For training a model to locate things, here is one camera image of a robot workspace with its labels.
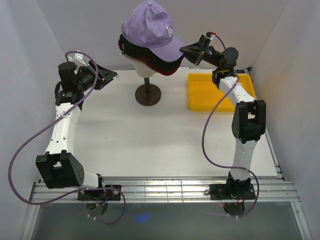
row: mannequin head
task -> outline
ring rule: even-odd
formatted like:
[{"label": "mannequin head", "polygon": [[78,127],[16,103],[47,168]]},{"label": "mannequin head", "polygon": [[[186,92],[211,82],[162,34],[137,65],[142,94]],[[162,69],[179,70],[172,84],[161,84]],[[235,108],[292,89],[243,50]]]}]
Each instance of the mannequin head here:
[{"label": "mannequin head", "polygon": [[145,64],[143,61],[130,57],[127,54],[123,54],[123,55],[132,62],[136,73],[140,77],[146,79],[146,78],[152,77],[155,73],[157,73],[152,68],[150,68],[147,64]]}]

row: orange plastic container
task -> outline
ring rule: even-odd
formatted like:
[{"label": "orange plastic container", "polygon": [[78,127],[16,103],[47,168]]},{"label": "orange plastic container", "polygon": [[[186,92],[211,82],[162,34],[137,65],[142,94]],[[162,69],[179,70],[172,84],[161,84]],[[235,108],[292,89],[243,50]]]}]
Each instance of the orange plastic container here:
[{"label": "orange plastic container", "polygon": [[[239,76],[239,83],[242,87],[252,97],[257,98],[251,77],[247,74],[239,74]],[[188,95],[191,111],[210,112],[224,96],[224,93],[213,84],[211,73],[190,73],[188,75]],[[235,107],[231,101],[226,98],[221,102],[216,111],[234,112]]]}]

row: brown round base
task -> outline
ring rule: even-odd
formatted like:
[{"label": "brown round base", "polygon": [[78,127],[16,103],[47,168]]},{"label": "brown round base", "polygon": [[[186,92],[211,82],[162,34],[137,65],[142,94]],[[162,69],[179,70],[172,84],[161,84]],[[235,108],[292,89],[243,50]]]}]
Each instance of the brown round base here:
[{"label": "brown round base", "polygon": [[156,105],[161,98],[160,88],[154,84],[150,84],[150,93],[146,93],[145,85],[141,85],[135,91],[136,101],[143,106]]}]

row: white table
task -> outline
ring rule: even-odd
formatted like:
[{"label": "white table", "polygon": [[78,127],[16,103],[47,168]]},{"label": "white table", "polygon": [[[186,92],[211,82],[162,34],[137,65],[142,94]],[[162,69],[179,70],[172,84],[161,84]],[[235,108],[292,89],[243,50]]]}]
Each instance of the white table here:
[{"label": "white table", "polygon": [[[134,70],[117,72],[119,77],[85,100],[78,120],[74,154],[86,172],[150,178],[228,175],[228,169],[211,165],[202,153],[202,131],[209,113],[188,107],[188,74],[212,71],[180,69],[168,77],[155,74],[150,82],[162,93],[155,106],[136,102],[135,91],[144,80]],[[233,113],[214,114],[207,129],[207,154],[220,165],[233,163],[232,119]],[[258,177],[277,175],[265,135],[254,150],[251,170]]]}]

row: stacked hats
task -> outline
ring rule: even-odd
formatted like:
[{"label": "stacked hats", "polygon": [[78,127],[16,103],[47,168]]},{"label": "stacked hats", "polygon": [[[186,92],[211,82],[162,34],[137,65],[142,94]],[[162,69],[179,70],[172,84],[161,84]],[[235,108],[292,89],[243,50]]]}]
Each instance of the stacked hats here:
[{"label": "stacked hats", "polygon": [[124,54],[165,76],[180,67],[185,44],[174,34],[171,17],[154,0],[139,4],[121,29],[118,46]]}]

